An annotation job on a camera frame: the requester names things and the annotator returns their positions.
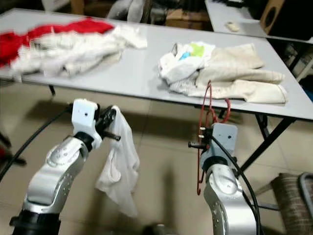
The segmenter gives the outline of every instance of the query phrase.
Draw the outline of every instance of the chair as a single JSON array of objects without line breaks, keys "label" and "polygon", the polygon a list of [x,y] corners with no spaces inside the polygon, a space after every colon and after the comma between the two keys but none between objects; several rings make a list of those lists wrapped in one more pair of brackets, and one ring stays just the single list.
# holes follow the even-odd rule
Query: chair
[{"label": "chair", "polygon": [[[255,191],[256,196],[273,189],[287,235],[313,235],[313,174],[300,176],[280,173],[268,185]],[[260,204],[274,210],[275,206]]]}]

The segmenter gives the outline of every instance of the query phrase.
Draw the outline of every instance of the white towel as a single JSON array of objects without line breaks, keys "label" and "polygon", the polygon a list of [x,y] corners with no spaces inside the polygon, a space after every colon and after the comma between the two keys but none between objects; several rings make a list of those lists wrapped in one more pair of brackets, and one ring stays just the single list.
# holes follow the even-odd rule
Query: white towel
[{"label": "white towel", "polygon": [[12,74],[42,71],[45,76],[75,75],[85,72],[109,56],[127,47],[146,48],[147,40],[139,29],[123,25],[105,34],[77,32],[51,33],[35,39],[31,47],[21,47],[19,57],[11,63]]},{"label": "white towel", "polygon": [[[160,60],[160,75],[167,81],[171,91],[203,97],[207,83],[211,80],[212,97],[215,99],[240,98],[254,103],[288,101],[286,90],[279,85],[285,76],[274,71],[257,70],[264,66],[264,62],[257,55],[254,44],[214,48],[211,57],[203,59],[202,68],[185,67],[185,70],[189,69],[185,73],[188,77],[183,79],[168,79],[168,76],[162,73],[164,58],[170,57],[168,54],[165,56]],[[169,64],[166,71],[173,71],[176,67],[177,64]]]},{"label": "white towel", "polygon": [[[188,56],[182,59],[185,53],[192,53],[196,45],[202,47],[201,56]],[[191,44],[175,44],[172,52],[163,55],[159,63],[159,74],[166,79],[168,84],[183,80],[192,75],[197,69],[203,68],[206,61],[210,60],[214,45],[203,42],[192,42]]]},{"label": "white towel", "polygon": [[137,155],[132,130],[117,106],[116,117],[110,131],[120,135],[120,141],[111,141],[111,150],[107,162],[96,182],[96,188],[105,192],[110,199],[119,205],[122,213],[136,217],[137,210],[132,192],[138,179],[139,157]]}]

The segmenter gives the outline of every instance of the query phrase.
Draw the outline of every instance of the red cloth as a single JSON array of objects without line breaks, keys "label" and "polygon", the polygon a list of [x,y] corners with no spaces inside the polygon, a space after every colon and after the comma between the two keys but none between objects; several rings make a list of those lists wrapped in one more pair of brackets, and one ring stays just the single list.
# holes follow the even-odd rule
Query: red cloth
[{"label": "red cloth", "polygon": [[31,39],[39,38],[44,34],[70,31],[76,31],[78,33],[104,33],[112,28],[114,27],[108,23],[86,18],[67,25],[45,24],[23,35],[15,34],[14,32],[0,34],[0,67],[10,63],[18,56],[20,46],[29,46]]}]

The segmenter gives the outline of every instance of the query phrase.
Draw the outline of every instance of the tiled floor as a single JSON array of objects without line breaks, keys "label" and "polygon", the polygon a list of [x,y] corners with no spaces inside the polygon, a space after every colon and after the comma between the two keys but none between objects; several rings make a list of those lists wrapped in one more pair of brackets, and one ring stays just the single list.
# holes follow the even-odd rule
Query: tiled floor
[{"label": "tiled floor", "polygon": [[[140,157],[140,173],[134,200],[139,212],[129,219],[107,196],[94,188],[109,151],[108,141],[93,151],[75,179],[62,212],[62,235],[106,235],[105,231],[139,232],[143,226],[165,223],[180,235],[211,235],[212,218],[203,196],[196,195],[196,152],[187,143],[195,139],[199,110],[193,107],[56,89],[51,98],[48,87],[14,84],[0,88],[0,114],[13,144],[13,152],[48,118],[75,98],[118,105],[133,129]],[[278,119],[271,118],[275,126]],[[230,123],[239,128],[236,156],[243,163],[261,143],[262,136],[253,115],[233,113]],[[43,164],[47,151],[70,134],[70,116],[48,127],[23,153],[27,167],[14,166],[0,185],[0,235],[17,215],[33,174]],[[311,160],[313,125],[296,122],[246,172],[257,189],[280,172],[313,171]],[[272,192],[259,197],[274,203]],[[284,232],[278,212],[261,210],[263,225]]]}]

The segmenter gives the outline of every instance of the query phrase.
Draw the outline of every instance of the cardboard box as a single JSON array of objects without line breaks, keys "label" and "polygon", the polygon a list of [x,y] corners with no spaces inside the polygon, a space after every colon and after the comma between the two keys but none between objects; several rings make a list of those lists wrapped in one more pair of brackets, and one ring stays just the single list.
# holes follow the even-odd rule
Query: cardboard box
[{"label": "cardboard box", "polygon": [[206,11],[183,12],[182,9],[169,10],[166,16],[165,25],[178,28],[213,31],[209,15]]}]

